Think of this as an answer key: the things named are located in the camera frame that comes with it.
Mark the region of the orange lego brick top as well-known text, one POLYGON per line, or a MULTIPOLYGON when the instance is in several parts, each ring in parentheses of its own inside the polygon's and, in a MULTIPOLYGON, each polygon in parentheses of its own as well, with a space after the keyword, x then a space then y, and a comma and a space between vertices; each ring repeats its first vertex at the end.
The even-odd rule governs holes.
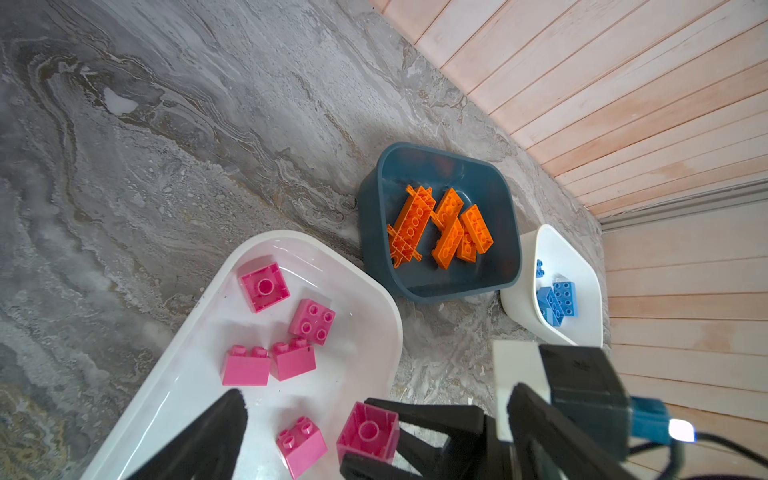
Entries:
POLYGON ((453 188, 444 193, 432 215, 432 220, 439 231, 443 231, 453 219, 459 216, 463 205, 464 201, 453 188))

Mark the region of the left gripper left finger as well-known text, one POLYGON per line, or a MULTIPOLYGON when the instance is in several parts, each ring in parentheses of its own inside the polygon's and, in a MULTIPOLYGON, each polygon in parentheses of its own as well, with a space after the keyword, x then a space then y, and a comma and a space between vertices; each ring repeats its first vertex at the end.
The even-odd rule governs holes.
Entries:
POLYGON ((131 477, 231 479, 247 423, 242 392, 230 389, 131 477))

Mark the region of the pink lego cube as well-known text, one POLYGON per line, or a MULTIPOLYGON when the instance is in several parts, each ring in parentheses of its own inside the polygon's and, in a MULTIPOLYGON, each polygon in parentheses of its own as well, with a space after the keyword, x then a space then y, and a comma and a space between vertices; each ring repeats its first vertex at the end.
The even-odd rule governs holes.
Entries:
POLYGON ((288 299, 290 291, 277 262, 246 264, 237 271, 239 286, 253 313, 288 299))
POLYGON ((298 479, 327 452, 328 447, 319 427, 306 416, 281 431, 276 438, 285 466, 293 480, 298 479))

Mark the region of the long orange lego stack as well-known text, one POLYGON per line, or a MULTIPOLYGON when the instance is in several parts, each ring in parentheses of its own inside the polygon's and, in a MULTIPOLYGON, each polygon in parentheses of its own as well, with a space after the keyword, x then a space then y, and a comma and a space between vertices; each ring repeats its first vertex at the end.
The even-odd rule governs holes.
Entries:
POLYGON ((436 200, 432 196, 432 188, 419 186, 414 190, 406 187, 409 199, 403 206, 394 226, 387 226, 390 258, 395 269, 402 263, 412 260, 420 262, 423 256, 418 251, 419 243, 430 221, 438 224, 435 213, 436 200))

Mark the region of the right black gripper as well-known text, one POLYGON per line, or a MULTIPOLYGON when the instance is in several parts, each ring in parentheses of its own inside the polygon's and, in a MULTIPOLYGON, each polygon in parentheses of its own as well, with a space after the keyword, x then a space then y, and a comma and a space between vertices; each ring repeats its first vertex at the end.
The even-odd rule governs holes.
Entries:
MULTIPOLYGON (((414 405, 368 398, 365 404, 397 413, 402 422, 451 435, 443 448, 445 479, 513 479, 511 445, 497 438, 496 420, 474 405, 414 405)), ((408 458, 416 473, 358 454, 340 464, 344 479, 442 479, 434 465, 408 458)))

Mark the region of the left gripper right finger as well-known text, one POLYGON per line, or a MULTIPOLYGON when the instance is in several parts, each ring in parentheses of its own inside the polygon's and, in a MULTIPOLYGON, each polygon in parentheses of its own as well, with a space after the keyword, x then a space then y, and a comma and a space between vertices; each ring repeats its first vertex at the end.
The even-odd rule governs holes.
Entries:
POLYGON ((507 404, 523 479, 628 479, 630 473, 564 414, 524 383, 507 404))

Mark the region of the orange lego brick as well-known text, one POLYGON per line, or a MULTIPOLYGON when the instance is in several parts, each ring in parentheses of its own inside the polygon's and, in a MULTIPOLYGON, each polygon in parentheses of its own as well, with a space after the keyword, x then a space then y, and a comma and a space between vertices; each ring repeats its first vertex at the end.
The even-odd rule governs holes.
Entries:
POLYGON ((455 256, 455 253, 464 238, 464 228, 461 220, 453 218, 441 233, 441 236, 432 250, 432 257, 439 268, 447 270, 455 256))
POLYGON ((459 246, 456 250, 456 257, 468 263, 475 263, 477 259, 477 248, 468 233, 464 233, 459 246))
POLYGON ((453 219, 459 216, 463 205, 464 201, 453 188, 444 193, 432 215, 432 220, 439 231, 443 231, 453 219))
POLYGON ((478 253, 485 254, 493 245, 494 240, 478 206, 473 204, 469 207, 461 214, 460 220, 478 253))

